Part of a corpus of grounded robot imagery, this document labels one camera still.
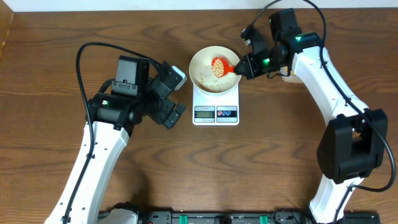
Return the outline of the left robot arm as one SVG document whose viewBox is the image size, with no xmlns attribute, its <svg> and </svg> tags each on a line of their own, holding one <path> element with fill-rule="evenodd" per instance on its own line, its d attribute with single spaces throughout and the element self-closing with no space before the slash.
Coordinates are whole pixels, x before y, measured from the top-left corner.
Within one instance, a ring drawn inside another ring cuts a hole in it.
<svg viewBox="0 0 398 224">
<path fill-rule="evenodd" d="M 109 178 L 132 131 L 143 117 L 174 127 L 185 107 L 168 98 L 187 80 L 176 66 L 160 65 L 149 77 L 150 61 L 120 56 L 116 78 L 88 101 L 83 140 L 58 204 L 46 223 L 96 223 Z"/>
</svg>

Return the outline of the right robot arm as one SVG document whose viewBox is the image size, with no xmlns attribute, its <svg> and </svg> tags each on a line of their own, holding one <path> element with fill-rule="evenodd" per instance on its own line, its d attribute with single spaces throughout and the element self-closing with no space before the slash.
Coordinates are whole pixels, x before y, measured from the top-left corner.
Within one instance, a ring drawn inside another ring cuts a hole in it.
<svg viewBox="0 0 398 224">
<path fill-rule="evenodd" d="M 270 15 L 273 47 L 249 24 L 241 38 L 251 46 L 234 72 L 247 79 L 266 75 L 295 76 L 307 87 L 325 120 L 317 149 L 322 179 L 310 201 L 305 223 L 340 223 L 344 209 L 363 180 L 391 155 L 386 141 L 388 120 L 383 110 L 371 110 L 342 79 L 325 47 L 325 37 L 303 32 L 293 9 Z"/>
</svg>

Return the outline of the soybeans in bowl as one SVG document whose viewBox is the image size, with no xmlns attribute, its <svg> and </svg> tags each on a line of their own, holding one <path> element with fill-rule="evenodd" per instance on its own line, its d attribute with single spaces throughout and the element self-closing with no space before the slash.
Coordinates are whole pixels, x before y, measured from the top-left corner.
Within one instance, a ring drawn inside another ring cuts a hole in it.
<svg viewBox="0 0 398 224">
<path fill-rule="evenodd" d="M 212 72 L 199 73 L 199 87 L 202 90 L 212 93 L 221 93 L 229 90 L 233 86 L 234 81 L 228 77 L 216 77 Z"/>
</svg>

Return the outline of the white round bowl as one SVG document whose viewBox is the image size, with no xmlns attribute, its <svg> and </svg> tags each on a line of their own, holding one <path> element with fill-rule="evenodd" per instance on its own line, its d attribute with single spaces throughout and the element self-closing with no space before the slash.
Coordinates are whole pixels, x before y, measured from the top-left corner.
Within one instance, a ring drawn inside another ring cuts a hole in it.
<svg viewBox="0 0 398 224">
<path fill-rule="evenodd" d="M 189 66 L 189 74 L 190 78 L 193 82 L 193 84 L 199 88 L 200 91 L 204 93 L 208 93 L 210 95 L 221 95 L 224 94 L 230 90 L 232 90 L 240 81 L 241 76 L 236 75 L 235 73 L 228 73 L 224 77 L 228 77 L 234 81 L 233 86 L 229 90 L 226 90 L 221 93 L 212 93 L 212 92 L 207 92 L 205 90 L 202 90 L 199 87 L 199 73 L 210 73 L 212 72 L 211 70 L 211 61 L 215 57 L 223 57 L 225 58 L 230 65 L 236 65 L 239 62 L 239 57 L 230 49 L 227 49 L 226 47 L 221 47 L 221 46 L 210 46 L 210 47 L 205 47 L 204 49 L 201 49 L 198 51 L 192 58 Z"/>
</svg>

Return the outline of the red plastic measuring scoop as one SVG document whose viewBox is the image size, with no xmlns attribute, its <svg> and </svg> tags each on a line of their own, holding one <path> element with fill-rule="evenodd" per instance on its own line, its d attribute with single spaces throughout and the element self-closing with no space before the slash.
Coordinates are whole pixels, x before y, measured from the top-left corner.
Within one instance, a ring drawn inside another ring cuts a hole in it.
<svg viewBox="0 0 398 224">
<path fill-rule="evenodd" d="M 211 70 L 217 78 L 221 78 L 228 73 L 233 73 L 234 66 L 230 65 L 229 62 L 223 57 L 215 57 L 211 61 Z"/>
</svg>

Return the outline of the white digital kitchen scale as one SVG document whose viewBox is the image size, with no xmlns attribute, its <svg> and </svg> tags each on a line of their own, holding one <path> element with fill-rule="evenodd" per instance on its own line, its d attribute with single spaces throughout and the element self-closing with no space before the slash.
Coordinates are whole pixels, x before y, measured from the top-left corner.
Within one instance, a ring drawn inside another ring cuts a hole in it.
<svg viewBox="0 0 398 224">
<path fill-rule="evenodd" d="M 196 126 L 237 126 L 239 124 L 239 86 L 222 93 L 193 87 L 192 123 Z"/>
</svg>

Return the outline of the clear plastic container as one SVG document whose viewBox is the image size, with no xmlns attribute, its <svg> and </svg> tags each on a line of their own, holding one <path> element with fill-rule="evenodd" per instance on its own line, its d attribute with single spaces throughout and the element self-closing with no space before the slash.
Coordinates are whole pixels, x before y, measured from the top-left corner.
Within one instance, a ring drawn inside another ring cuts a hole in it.
<svg viewBox="0 0 398 224">
<path fill-rule="evenodd" d="M 282 75 L 282 79 L 288 83 L 303 83 L 303 81 L 296 76 L 293 70 L 289 70 L 288 66 L 284 66 L 280 68 L 280 74 Z"/>
</svg>

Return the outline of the cardboard panel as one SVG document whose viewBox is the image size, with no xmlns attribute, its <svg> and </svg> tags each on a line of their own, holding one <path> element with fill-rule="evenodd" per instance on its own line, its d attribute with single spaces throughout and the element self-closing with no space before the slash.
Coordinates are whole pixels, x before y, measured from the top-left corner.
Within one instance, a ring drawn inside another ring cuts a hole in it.
<svg viewBox="0 0 398 224">
<path fill-rule="evenodd" d="M 9 35 L 9 31 L 14 18 L 14 12 L 9 6 L 1 0 L 0 3 L 0 55 L 2 55 L 6 39 Z"/>
</svg>

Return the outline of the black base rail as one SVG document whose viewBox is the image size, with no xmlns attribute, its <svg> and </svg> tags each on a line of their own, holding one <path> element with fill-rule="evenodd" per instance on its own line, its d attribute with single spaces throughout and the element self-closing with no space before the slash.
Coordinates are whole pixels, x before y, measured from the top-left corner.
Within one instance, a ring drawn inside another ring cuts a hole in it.
<svg viewBox="0 0 398 224">
<path fill-rule="evenodd" d="M 309 214 L 277 210 L 266 213 L 175 213 L 168 211 L 133 212 L 117 208 L 98 215 L 98 223 L 137 224 L 267 224 L 314 223 Z"/>
</svg>

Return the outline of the soybeans pile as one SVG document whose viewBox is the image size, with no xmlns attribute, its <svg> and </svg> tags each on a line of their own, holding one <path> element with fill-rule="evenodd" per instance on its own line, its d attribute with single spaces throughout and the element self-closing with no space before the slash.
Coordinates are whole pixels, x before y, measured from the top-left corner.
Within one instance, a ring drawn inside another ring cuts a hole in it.
<svg viewBox="0 0 398 224">
<path fill-rule="evenodd" d="M 289 70 L 288 66 L 284 66 L 280 69 L 281 74 L 285 76 L 295 76 L 295 73 L 293 70 Z"/>
</svg>

